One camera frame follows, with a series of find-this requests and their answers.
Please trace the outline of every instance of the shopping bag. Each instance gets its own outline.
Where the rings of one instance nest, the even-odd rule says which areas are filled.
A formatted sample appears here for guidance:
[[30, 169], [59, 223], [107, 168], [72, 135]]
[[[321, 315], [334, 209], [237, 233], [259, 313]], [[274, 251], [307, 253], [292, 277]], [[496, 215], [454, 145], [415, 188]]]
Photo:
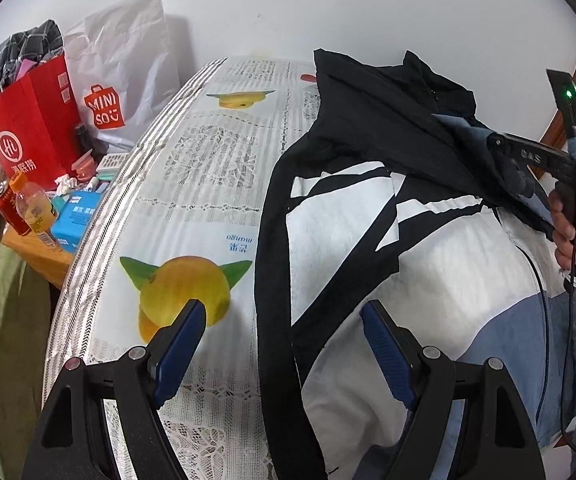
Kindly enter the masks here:
[[43, 189], [72, 174], [81, 155], [81, 122], [63, 55], [42, 63], [0, 93], [0, 163], [8, 177], [27, 173]]
[[63, 36], [74, 98], [91, 136], [133, 146], [180, 90], [161, 0], [125, 0]]
[[100, 130], [125, 126], [123, 115], [121, 115], [119, 94], [114, 88], [94, 85], [90, 87], [90, 92], [92, 93], [84, 98], [84, 102], [85, 106], [92, 110], [94, 126]]

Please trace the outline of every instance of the white paper bag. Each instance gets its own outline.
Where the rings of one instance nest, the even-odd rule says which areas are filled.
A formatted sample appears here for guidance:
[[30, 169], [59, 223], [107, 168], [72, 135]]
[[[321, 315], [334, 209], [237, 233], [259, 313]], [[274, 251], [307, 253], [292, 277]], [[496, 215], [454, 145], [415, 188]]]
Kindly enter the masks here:
[[124, 0], [63, 37], [68, 75], [93, 137], [129, 150], [180, 90], [161, 0]]

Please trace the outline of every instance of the green cushion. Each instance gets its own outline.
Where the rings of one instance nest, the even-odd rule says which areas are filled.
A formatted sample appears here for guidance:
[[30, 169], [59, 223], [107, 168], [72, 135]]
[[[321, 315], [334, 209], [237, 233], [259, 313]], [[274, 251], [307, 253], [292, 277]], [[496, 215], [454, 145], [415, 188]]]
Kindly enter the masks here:
[[21, 477], [41, 409], [50, 333], [50, 290], [11, 249], [0, 245], [0, 478]]

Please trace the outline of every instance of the blue tissue box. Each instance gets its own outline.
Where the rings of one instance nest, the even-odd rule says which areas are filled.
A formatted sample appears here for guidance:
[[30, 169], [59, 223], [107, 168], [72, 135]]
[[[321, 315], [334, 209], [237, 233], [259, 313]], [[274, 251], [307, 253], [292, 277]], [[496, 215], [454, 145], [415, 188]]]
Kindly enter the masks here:
[[52, 225], [52, 234], [69, 253], [76, 252], [100, 198], [101, 193], [73, 192]]

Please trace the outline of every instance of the white wall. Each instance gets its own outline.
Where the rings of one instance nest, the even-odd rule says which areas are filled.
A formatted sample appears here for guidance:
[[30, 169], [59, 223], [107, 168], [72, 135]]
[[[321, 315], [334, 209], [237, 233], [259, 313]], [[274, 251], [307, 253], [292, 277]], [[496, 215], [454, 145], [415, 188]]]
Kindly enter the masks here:
[[[0, 41], [53, 18], [66, 30], [118, 0], [4, 0]], [[554, 113], [545, 69], [573, 70], [563, 0], [164, 0], [180, 75], [231, 54], [311, 59], [322, 47], [371, 64], [406, 49], [473, 90], [489, 126], [540, 137]]]

